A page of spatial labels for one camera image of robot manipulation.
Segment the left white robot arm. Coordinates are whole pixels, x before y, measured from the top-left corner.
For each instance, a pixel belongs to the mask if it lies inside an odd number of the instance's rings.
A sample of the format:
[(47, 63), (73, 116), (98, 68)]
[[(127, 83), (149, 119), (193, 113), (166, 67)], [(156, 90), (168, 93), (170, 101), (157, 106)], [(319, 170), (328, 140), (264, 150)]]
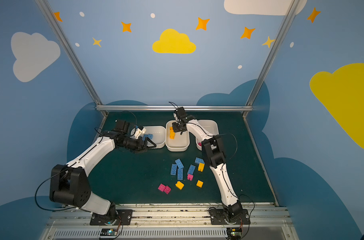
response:
[(51, 202), (79, 208), (100, 216), (114, 218), (116, 207), (113, 202), (92, 192), (88, 176), (94, 167), (110, 152), (125, 148), (132, 153), (146, 152), (156, 144), (146, 137), (146, 128), (124, 120), (116, 120), (110, 131), (99, 133), (96, 141), (75, 159), (65, 165), (56, 165), (48, 178)]

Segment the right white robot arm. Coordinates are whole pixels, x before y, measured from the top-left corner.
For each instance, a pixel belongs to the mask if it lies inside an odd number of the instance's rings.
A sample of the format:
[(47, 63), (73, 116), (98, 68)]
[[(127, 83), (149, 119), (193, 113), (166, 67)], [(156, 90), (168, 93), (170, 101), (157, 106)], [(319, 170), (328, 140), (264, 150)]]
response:
[(172, 124), (174, 132), (189, 132), (201, 141), (205, 166), (210, 167), (213, 172), (221, 193), (224, 218), (227, 223), (235, 223), (244, 210), (228, 175), (223, 139), (220, 135), (214, 135), (202, 127), (199, 121), (189, 115), (183, 107), (175, 109), (174, 117), (176, 120)]

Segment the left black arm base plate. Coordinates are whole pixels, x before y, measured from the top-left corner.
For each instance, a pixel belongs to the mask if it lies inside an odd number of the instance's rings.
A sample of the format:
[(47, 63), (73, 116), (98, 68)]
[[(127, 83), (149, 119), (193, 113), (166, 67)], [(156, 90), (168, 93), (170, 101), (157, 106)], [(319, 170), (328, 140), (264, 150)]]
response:
[(112, 212), (106, 215), (92, 214), (90, 226), (128, 226), (131, 223), (133, 210), (117, 209), (114, 214)]

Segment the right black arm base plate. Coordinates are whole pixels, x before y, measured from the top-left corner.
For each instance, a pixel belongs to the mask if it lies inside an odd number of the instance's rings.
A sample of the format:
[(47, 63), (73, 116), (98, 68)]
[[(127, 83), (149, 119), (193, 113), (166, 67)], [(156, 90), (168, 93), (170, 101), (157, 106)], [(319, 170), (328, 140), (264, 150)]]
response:
[(249, 225), (251, 223), (248, 210), (242, 210), (235, 217), (228, 215), (224, 209), (209, 208), (208, 213), (212, 225)]

